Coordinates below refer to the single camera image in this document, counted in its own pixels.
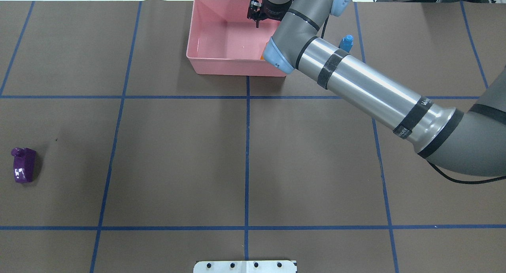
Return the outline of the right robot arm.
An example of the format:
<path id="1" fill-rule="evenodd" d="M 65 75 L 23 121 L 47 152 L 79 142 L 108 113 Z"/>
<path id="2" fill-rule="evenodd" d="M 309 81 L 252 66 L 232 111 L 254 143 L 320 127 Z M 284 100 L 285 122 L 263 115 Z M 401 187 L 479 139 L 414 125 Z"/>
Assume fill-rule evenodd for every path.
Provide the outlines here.
<path id="1" fill-rule="evenodd" d="M 410 142 L 415 152 L 442 170 L 505 178 L 505 71 L 463 112 L 444 108 L 381 74 L 349 52 L 318 37 L 330 15 L 352 0 L 251 0 L 248 18 L 280 21 L 263 57 L 285 74 L 302 72 Z"/>

